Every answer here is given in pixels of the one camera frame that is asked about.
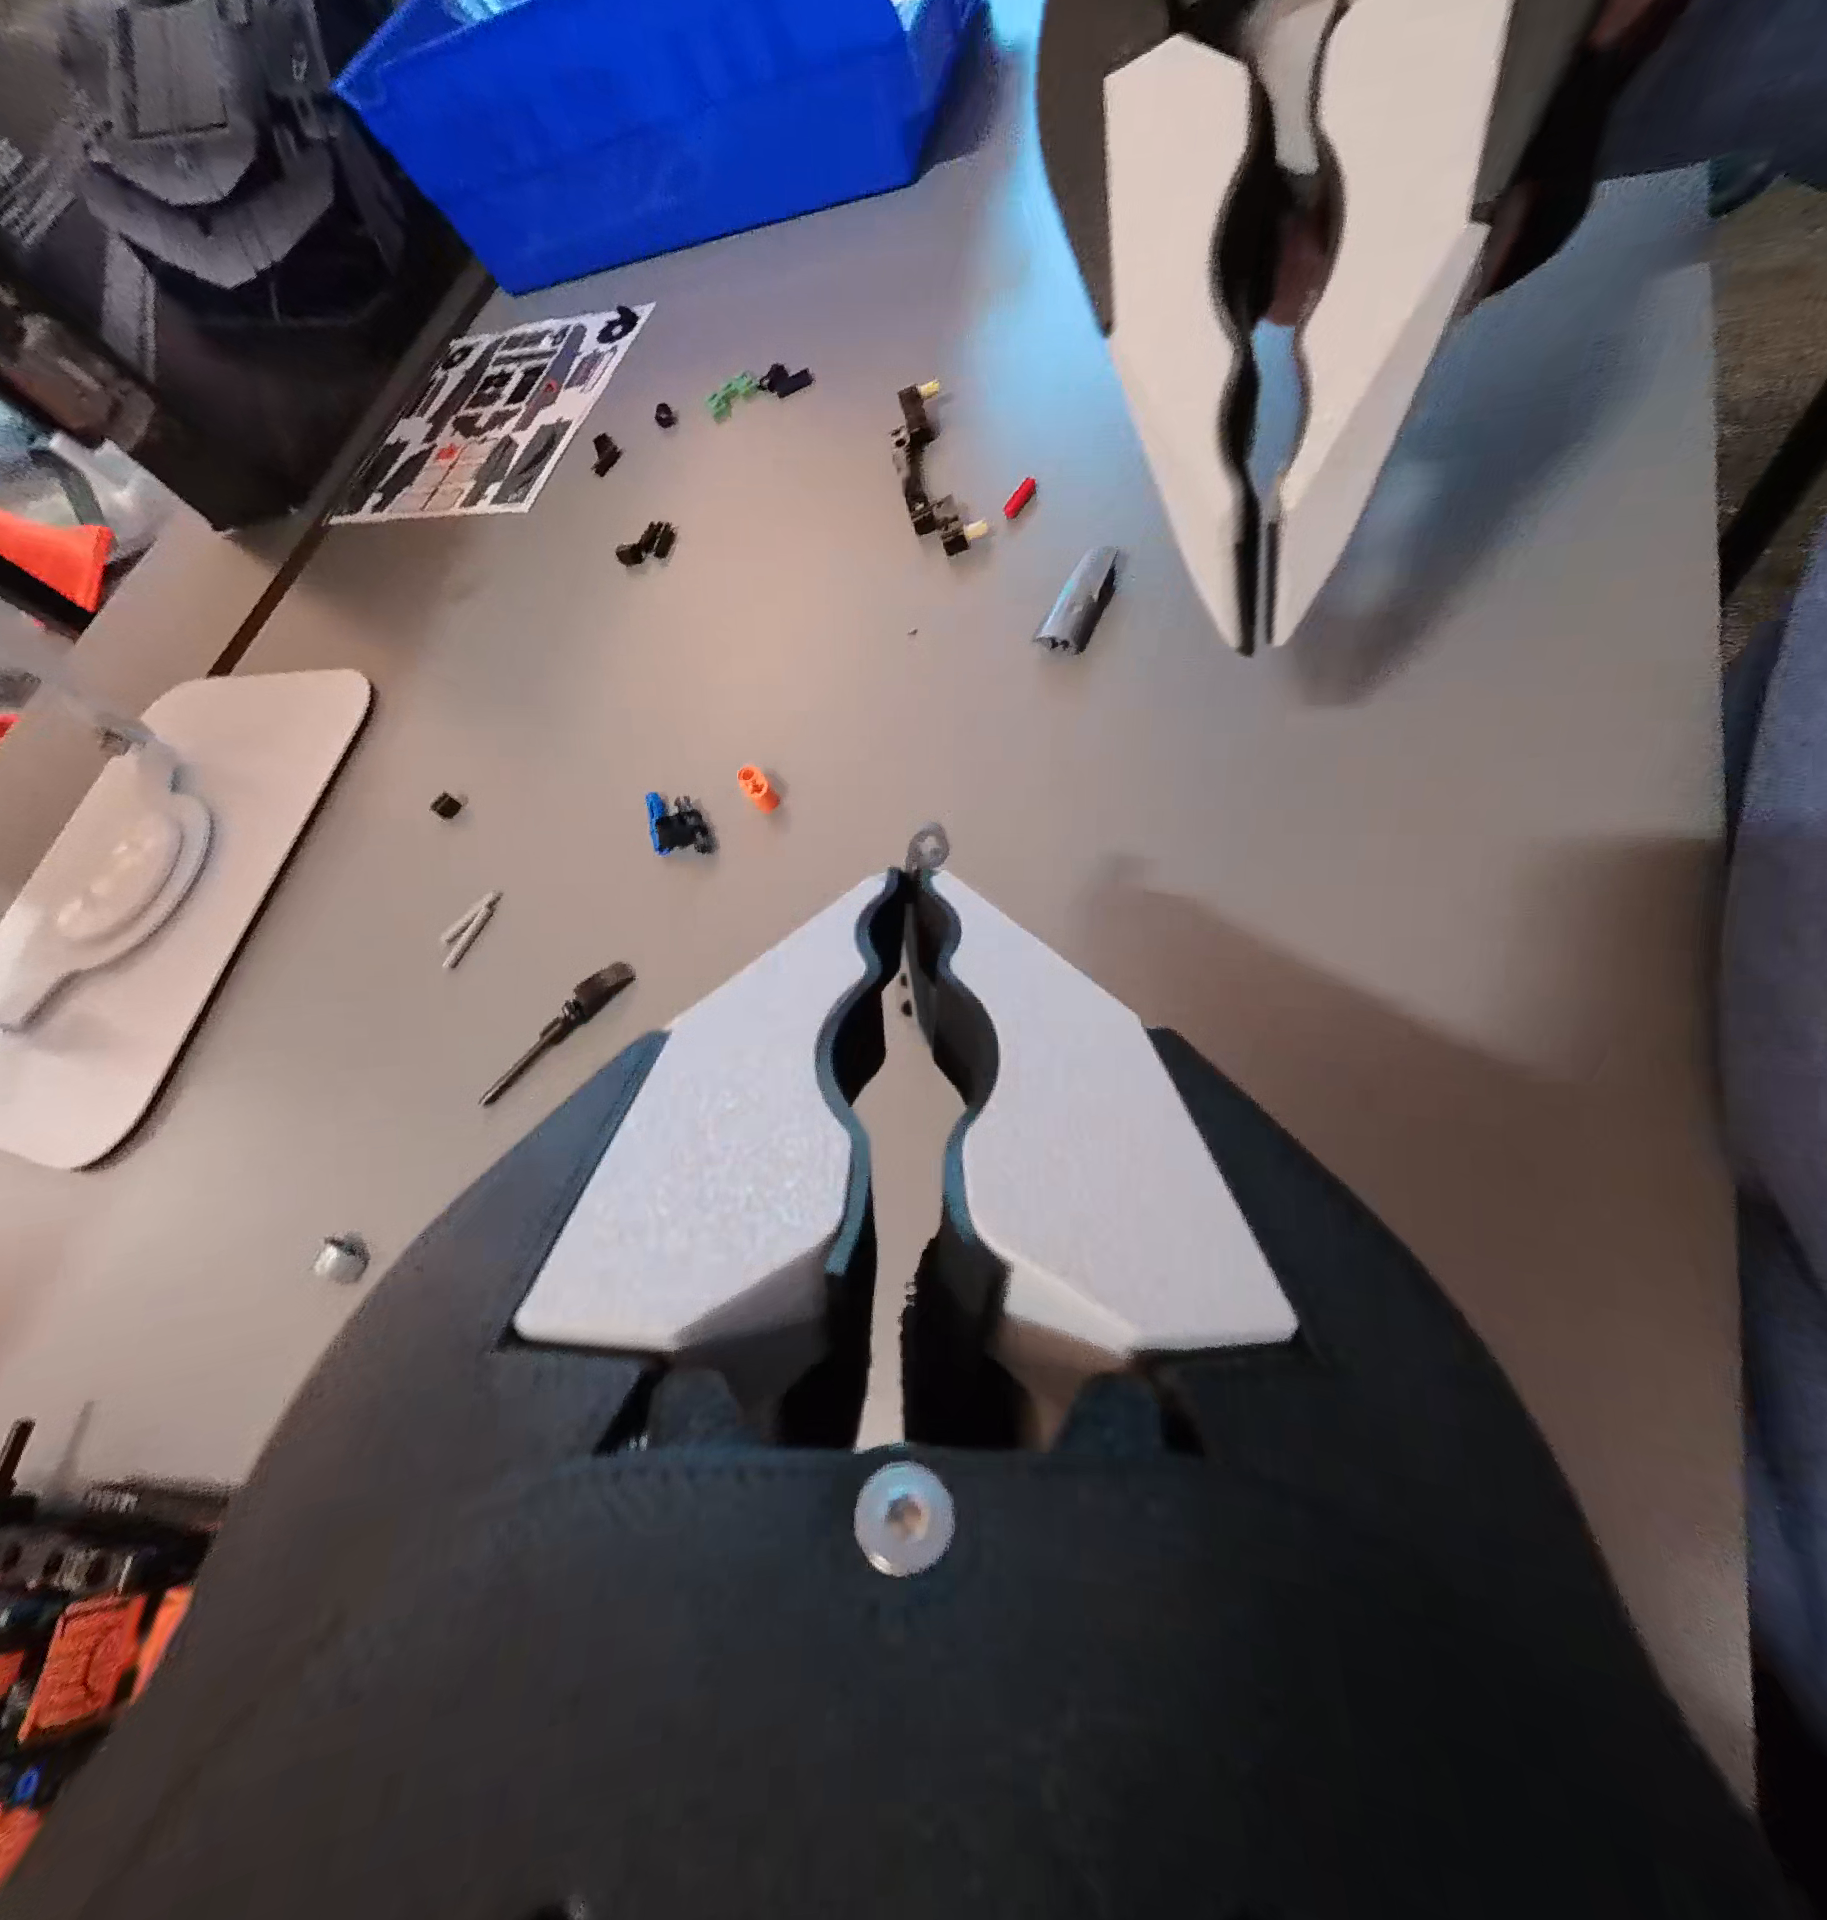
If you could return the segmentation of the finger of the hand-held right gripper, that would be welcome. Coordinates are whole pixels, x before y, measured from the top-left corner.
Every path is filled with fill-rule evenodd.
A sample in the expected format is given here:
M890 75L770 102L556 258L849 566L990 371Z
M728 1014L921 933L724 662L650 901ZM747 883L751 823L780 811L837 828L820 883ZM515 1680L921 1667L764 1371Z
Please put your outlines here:
M1566 68L1566 5L1264 4L1272 146L1317 241L1260 327L1260 642L1342 557Z
M1259 642L1252 331L1272 232L1271 114L1252 68L1189 34L1103 81L1111 357L1189 580Z

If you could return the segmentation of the blue plastic bin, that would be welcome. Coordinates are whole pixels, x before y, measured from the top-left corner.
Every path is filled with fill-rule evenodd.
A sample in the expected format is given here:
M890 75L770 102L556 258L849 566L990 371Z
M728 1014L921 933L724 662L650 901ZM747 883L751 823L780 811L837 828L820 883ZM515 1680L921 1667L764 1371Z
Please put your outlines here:
M528 294L917 179L974 2L399 4L333 93Z

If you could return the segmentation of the dark grey curved lego panel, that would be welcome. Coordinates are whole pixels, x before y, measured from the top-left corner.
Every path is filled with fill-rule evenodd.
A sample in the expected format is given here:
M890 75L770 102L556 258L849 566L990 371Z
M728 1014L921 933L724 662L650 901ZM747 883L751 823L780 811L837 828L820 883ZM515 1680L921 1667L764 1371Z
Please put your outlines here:
M1120 550L1091 546L1061 584L1034 642L1049 652L1083 655L1118 590Z

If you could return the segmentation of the partly built lego model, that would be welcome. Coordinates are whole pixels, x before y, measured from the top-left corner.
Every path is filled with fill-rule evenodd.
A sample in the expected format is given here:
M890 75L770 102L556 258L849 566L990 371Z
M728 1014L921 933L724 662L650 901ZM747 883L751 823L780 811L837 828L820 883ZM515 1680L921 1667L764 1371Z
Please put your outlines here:
M0 1891L180 1628L236 1491L127 1476L21 1481L33 1421L0 1443Z

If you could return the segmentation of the white book stand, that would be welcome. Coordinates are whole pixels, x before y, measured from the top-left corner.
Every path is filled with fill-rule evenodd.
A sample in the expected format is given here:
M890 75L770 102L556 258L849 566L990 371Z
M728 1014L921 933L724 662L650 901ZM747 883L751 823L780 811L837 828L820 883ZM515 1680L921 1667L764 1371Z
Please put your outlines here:
M183 682L114 731L0 917L0 1154L82 1170L132 1137L371 715L322 666Z

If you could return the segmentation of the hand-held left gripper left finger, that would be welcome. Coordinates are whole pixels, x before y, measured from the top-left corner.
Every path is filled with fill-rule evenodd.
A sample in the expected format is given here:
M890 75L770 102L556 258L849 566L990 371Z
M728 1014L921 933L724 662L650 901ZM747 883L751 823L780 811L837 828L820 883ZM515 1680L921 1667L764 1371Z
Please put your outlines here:
M656 1036L520 1341L715 1371L777 1442L853 1445L878 1261L854 1101L914 897L907 870L864 877Z

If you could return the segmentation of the red orange object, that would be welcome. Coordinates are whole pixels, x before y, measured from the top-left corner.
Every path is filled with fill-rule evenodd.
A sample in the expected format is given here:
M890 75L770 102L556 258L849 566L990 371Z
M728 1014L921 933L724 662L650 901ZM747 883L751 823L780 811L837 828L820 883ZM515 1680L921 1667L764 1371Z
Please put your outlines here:
M104 597L114 546L114 530L96 519L61 525L0 506L0 561L84 617Z

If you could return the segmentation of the lego sticker sheet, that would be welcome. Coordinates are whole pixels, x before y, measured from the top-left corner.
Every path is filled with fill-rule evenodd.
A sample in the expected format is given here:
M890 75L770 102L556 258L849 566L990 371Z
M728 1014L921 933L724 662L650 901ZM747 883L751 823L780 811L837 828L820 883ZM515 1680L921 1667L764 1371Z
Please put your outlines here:
M453 338L328 523L524 516L654 310L623 303Z

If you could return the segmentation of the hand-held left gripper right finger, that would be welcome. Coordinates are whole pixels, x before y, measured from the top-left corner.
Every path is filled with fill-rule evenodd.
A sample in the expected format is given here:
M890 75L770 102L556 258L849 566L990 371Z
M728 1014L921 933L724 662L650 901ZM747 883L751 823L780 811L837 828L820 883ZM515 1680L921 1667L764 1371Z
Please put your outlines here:
M930 885L930 1052L963 1111L901 1319L907 1440L1041 1443L1091 1379L1295 1342L1148 1026L963 880Z

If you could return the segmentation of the person's right forearm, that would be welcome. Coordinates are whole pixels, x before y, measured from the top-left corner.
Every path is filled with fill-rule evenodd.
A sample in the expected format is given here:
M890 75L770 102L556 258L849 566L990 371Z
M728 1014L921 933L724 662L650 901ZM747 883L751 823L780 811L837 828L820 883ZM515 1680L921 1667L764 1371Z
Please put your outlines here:
M1827 190L1827 2L1690 2L1636 42L1597 179L1734 157Z

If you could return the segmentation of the black lego set box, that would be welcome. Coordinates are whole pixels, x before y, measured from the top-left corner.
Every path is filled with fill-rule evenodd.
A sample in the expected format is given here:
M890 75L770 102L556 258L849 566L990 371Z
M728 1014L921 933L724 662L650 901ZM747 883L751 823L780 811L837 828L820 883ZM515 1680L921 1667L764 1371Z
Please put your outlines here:
M334 91L399 19L0 2L0 396L217 530L304 504L468 270Z

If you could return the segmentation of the black lego frame beam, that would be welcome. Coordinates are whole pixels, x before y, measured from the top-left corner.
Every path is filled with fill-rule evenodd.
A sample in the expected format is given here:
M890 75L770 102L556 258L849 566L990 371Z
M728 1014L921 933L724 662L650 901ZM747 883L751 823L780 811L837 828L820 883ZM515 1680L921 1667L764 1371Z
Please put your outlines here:
M893 432L893 457L914 534L937 541L944 557L959 560L987 537L987 521L974 518L954 493L931 493L928 483L926 463L939 437L935 406L940 396L939 379L901 387L901 422Z

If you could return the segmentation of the black lego axle with connector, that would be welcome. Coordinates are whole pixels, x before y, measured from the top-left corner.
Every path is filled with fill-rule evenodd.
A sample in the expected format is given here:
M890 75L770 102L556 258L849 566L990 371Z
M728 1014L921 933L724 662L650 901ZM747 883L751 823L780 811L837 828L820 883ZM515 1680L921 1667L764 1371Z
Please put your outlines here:
M607 964L581 980L564 996L557 1012L541 1024L537 1037L505 1066L480 1094L480 1106L493 1106L520 1080L538 1064L549 1052L557 1051L570 1036L588 1024L613 1000L625 994L638 978L626 962Z

